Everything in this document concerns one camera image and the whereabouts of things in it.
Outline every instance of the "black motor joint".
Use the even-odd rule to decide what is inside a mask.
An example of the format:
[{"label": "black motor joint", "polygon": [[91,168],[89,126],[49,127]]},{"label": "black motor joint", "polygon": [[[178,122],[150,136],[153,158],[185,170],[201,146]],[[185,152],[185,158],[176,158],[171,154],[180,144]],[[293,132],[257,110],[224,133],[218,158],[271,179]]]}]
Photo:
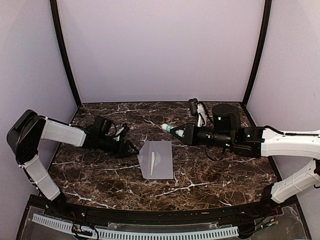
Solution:
[{"label": "black motor joint", "polygon": [[[170,133],[186,145],[218,147],[243,157],[261,157],[263,127],[241,127],[239,108],[228,103],[215,105],[212,116],[214,126],[185,123],[172,128]],[[176,134],[178,130],[184,131],[183,136]]]},{"label": "black motor joint", "polygon": [[[115,133],[109,135],[111,126],[114,125]],[[85,129],[87,137],[84,140],[83,148],[100,149],[114,154],[117,158],[131,157],[139,154],[139,150],[130,140],[125,140],[130,128],[127,124],[122,125],[122,131],[117,134],[117,127],[113,121],[97,116],[94,123]]]}]

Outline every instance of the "white robotic arm segment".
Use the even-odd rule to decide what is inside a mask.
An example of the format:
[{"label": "white robotic arm segment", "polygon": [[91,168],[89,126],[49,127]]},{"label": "white robotic arm segment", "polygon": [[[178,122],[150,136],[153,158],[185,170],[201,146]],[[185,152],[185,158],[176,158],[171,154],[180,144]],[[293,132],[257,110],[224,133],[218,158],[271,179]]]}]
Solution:
[{"label": "white robotic arm segment", "polygon": [[33,180],[33,184],[36,184],[45,197],[50,201],[54,200],[61,193],[58,186],[50,177],[47,169],[40,161],[38,155],[35,155],[32,160],[22,164],[21,167],[25,169]]},{"label": "white robotic arm segment", "polygon": [[280,204],[289,197],[315,184],[320,184],[320,175],[315,173],[316,168],[316,160],[311,160],[298,172],[280,182],[276,182],[271,189],[271,199]]},{"label": "white robotic arm segment", "polygon": [[271,129],[262,134],[261,156],[298,156],[320,159],[320,130],[286,132],[282,135]]},{"label": "white robotic arm segment", "polygon": [[81,147],[84,144],[87,136],[85,131],[47,118],[45,120],[41,139],[71,144],[75,147]]}]

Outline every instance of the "black cable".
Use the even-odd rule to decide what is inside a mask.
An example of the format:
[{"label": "black cable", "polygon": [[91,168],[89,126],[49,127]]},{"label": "black cable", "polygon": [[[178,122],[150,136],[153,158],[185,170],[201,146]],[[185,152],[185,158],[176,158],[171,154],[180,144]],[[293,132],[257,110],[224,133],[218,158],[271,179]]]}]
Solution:
[{"label": "black cable", "polygon": [[205,155],[206,155],[211,161],[213,161],[213,162],[219,162],[219,161],[221,161],[221,160],[224,159],[224,157],[225,157],[225,151],[226,151],[225,148],[222,150],[222,156],[221,156],[219,159],[215,159],[215,158],[213,158],[212,156],[210,156],[210,155],[207,153],[207,148],[208,148],[208,146],[205,146],[205,147],[204,147],[204,152],[205,152]]},{"label": "black cable", "polygon": [[259,214],[259,215],[252,215],[252,214],[249,214],[249,213],[240,212],[239,214],[247,215],[247,216],[249,216],[249,217],[251,217],[251,218],[259,218],[259,217],[261,217],[261,216],[262,216],[262,213],[261,213],[261,214]]},{"label": "black cable", "polygon": [[76,230],[73,233],[76,235],[76,236],[73,236],[73,237],[78,239],[78,240],[88,240],[88,239],[90,239],[92,237],[92,236],[88,236],[88,237],[80,236]]},{"label": "black cable", "polygon": [[246,230],[246,231],[243,231],[243,232],[241,232],[241,233],[239,233],[239,234],[245,234],[245,235],[247,235],[247,234],[251,234],[251,233],[247,233],[247,232],[249,232],[249,231],[251,231],[252,229],[255,229],[258,225],[260,225],[264,220],[266,220],[267,219],[267,217],[268,216],[265,216],[261,221],[259,221],[256,225],[254,225],[253,227],[251,227],[251,228],[249,228],[248,230]]},{"label": "black cable", "polygon": [[63,219],[66,219],[66,220],[71,221],[73,225],[76,224],[75,221],[78,221],[78,222],[82,223],[84,226],[87,226],[87,227],[91,228],[91,229],[92,229],[93,231],[95,231],[95,233],[96,233],[96,240],[99,240],[98,230],[97,230],[94,226],[92,226],[90,223],[87,223],[87,222],[82,221],[82,220],[80,220],[80,219],[74,219],[74,218],[71,218],[71,217],[68,217],[68,216],[64,216],[64,215],[62,215],[61,213],[59,213],[59,212],[51,205],[51,203],[49,202],[49,200],[48,200],[47,203],[48,203],[48,205],[50,206],[50,208],[51,208],[57,215],[61,216]]},{"label": "black cable", "polygon": [[201,113],[199,113],[199,116],[201,117],[201,119],[202,119],[202,121],[203,121],[203,124],[202,124],[202,126],[203,126],[204,124],[206,124],[205,118],[204,118],[204,116],[202,116]]},{"label": "black cable", "polygon": [[272,227],[274,225],[274,223],[272,223],[273,221],[268,221],[264,224],[262,224],[258,229],[252,231],[252,232],[247,232],[247,233],[241,233],[242,235],[252,235],[252,234],[255,234],[256,232],[259,232],[261,231],[262,229],[266,229],[266,228],[269,228],[269,227]]},{"label": "black cable", "polygon": [[277,134],[284,135],[284,136],[312,136],[317,137],[319,134],[316,133],[296,133],[296,132],[283,132],[275,129],[272,126],[266,125],[264,126],[265,129],[271,129],[272,131],[276,132]]},{"label": "black cable", "polygon": [[215,125],[215,124],[214,124],[214,121],[212,120],[212,118],[211,118],[210,115],[209,115],[209,111],[208,111],[206,105],[205,105],[202,101],[199,101],[198,103],[202,105],[202,107],[203,107],[203,109],[204,109],[204,112],[205,112],[205,115],[208,117],[208,119],[209,119],[209,121],[212,123],[212,125]]},{"label": "black cable", "polygon": [[[120,129],[121,129],[121,128],[125,128],[126,126],[128,126],[128,124],[127,124],[127,123],[124,123],[124,124],[122,124],[122,126],[120,127]],[[119,132],[117,135],[115,135],[114,138],[118,137],[121,133],[122,133],[122,131]]]},{"label": "black cable", "polygon": [[272,127],[272,126],[265,125],[264,128],[265,128],[265,129],[271,129],[272,131],[276,132],[277,134],[285,135],[285,133],[284,133],[283,131],[279,131],[279,130],[275,129],[275,128]]},{"label": "black cable", "polygon": [[90,149],[90,151],[89,151],[89,156],[92,157],[92,158],[96,158],[96,156],[94,155],[94,153],[96,152],[96,150],[97,150],[96,148],[94,148],[93,151],[91,151],[91,149]]},{"label": "black cable", "polygon": [[115,124],[115,122],[114,121],[112,121],[111,122],[112,123],[112,125],[114,126],[114,134],[113,135],[111,135],[111,136],[107,136],[107,137],[110,137],[110,138],[115,138],[116,137],[116,135],[117,135],[117,126],[116,126],[116,124]]}]

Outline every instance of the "robotic arm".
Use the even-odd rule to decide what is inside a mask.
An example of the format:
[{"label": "robotic arm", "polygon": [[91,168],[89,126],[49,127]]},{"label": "robotic arm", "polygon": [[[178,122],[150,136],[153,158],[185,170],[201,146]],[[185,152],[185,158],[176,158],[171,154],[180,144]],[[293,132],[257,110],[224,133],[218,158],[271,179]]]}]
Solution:
[{"label": "robotic arm", "polygon": [[204,105],[202,102],[199,102],[196,98],[190,99],[188,103],[190,113],[192,116],[195,116],[198,127],[207,125],[207,116],[209,120],[212,121],[208,114],[206,105]]},{"label": "robotic arm", "polygon": [[40,140],[52,140],[85,149],[101,149],[120,158],[139,154],[139,150],[129,140],[124,140],[129,127],[124,124],[116,134],[109,136],[112,124],[111,120],[97,116],[93,125],[84,129],[27,110],[8,132],[7,142],[19,167],[24,169],[33,181],[32,184],[59,209],[64,205],[61,203],[66,202],[66,197],[40,161]]},{"label": "robotic arm", "polygon": [[172,128],[170,133],[186,145],[220,147],[243,157],[283,155],[313,158],[303,169],[287,179],[267,186],[262,195],[263,200],[271,199],[279,204],[320,183],[320,130],[287,132],[270,126],[241,127],[238,107],[227,103],[215,105],[212,115],[214,127],[185,123]]}]

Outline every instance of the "white cable tray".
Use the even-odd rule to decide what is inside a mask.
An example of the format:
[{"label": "white cable tray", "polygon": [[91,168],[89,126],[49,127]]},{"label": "white cable tray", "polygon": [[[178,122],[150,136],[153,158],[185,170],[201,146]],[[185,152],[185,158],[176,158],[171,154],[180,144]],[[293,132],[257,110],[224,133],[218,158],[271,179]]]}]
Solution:
[{"label": "white cable tray", "polygon": [[[72,234],[72,222],[68,220],[58,220],[48,216],[34,213],[32,221],[48,228]],[[89,227],[82,227],[83,230],[93,232]],[[126,232],[113,231],[96,227],[100,240],[215,240],[238,236],[238,227],[226,227],[222,229],[179,232],[179,233],[144,233],[144,232]],[[93,233],[91,239],[96,239],[96,233]]]}]

